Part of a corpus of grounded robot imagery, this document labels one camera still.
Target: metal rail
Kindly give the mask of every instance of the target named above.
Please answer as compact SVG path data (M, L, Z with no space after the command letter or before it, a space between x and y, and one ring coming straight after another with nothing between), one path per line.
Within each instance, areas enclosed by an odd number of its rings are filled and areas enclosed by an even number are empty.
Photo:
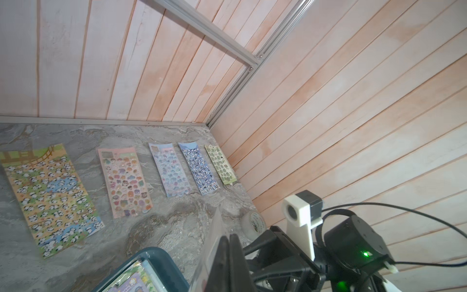
M256 68L260 64L260 60L252 53L239 45L233 38L229 37L223 30L218 28L209 19L204 17L196 9L194 9L185 0L142 0L148 6L158 10L156 3L165 9L169 10L186 23L190 24L207 37L224 47L229 52L236 55L238 58Z
M256 74L265 59L277 48L279 43L288 35L292 28L303 16L314 0L299 0L298 3L287 14L284 21L275 30L269 40L254 56L243 46L239 45L233 38L223 30L214 25L201 13L189 5L185 0L141 0L153 9L161 10L161 6L181 18L186 23L205 34L207 37L224 47L237 56L238 59L248 64L248 68L240 75L232 87L227 91L219 105L213 111L207 121L207 126L212 127L227 107L232 103L239 92L245 87L250 79Z
M232 103L232 101L237 97L240 91L245 87L245 85L250 81L250 79L256 74L260 69L261 65L264 63L264 60L270 56L274 50L278 47L280 42L288 35L292 28L298 23L300 18L306 12L306 10L311 6L314 0L300 0L287 14L284 21L281 25L275 30L273 35L257 53L257 57L261 60L257 67L250 66L248 67L237 79L237 81L230 87L230 89L225 94L224 98L221 100L217 108L212 112L209 117L206 125L209 128L212 128L222 113L227 109L227 107Z

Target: wooden wall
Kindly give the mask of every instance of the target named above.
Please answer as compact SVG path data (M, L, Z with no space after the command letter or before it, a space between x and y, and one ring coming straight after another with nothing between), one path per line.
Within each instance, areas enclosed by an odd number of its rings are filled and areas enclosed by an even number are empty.
M466 27L467 0L315 0L212 128L267 224L285 226L282 199L308 189L327 207L402 205L467 231ZM466 260L435 221L351 210L396 260ZM465 268L399 268L402 291L467 291Z
M297 0L187 0L251 52ZM205 122L244 69L137 0L0 2L0 115Z

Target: gray marble surface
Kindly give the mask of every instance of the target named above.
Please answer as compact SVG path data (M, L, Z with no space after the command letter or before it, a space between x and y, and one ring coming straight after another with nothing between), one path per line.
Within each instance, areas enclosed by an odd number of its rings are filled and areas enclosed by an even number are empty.
M188 164L175 147L193 192L167 198L148 142L197 141L218 191L201 196ZM63 143L105 228L44 260L36 246L3 168L0 168L0 291L90 291L137 251L157 246L173 258L190 281L198 264L210 219L223 206L227 230L248 243L240 218L254 209L241 184L224 186L204 149L216 144L207 127L0 124L0 151L30 150ZM96 148L134 146L154 208L137 217L114 219Z

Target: sticker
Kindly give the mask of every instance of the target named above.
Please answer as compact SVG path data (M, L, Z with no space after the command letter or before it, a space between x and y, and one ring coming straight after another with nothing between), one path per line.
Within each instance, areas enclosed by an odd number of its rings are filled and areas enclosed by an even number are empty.
M149 292L139 273L134 273L120 287L112 287L108 292Z
M148 212L153 203L148 195L136 150L130 147L97 149L97 152L106 178L113 217L138 216ZM147 199L137 201L140 196Z
M167 197L183 196L191 192L190 183L172 144L149 143L152 157L162 179Z
M206 195L217 190L219 185L212 176L211 170L204 157L201 155L198 144L196 144L196 142L191 142L179 143L178 145L182 149L186 161L188 161L188 165L201 194Z
M224 153L219 146L205 145L207 154L214 164L217 173L225 185L232 184L237 181L234 170L230 166L230 163L225 158Z
M62 144L1 152L0 160L43 257L104 227Z
M112 283L110 283L106 288L104 288L102 292L113 291L113 288L122 287L126 283L126 281L135 273L139 274L141 280L150 292L158 292L158 290L151 281L149 272L150 271L145 270L140 261L136 261L131 266L129 266L124 272L122 272Z

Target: pink sticker sheet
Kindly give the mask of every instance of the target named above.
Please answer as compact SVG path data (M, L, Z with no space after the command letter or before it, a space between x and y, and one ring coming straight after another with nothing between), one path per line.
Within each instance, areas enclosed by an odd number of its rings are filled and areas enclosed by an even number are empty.
M189 194L191 192L190 183L186 178L172 143L149 143L149 149L151 149L152 157L161 176L167 197L181 197Z
M97 149L114 218L138 216L152 206L134 147Z

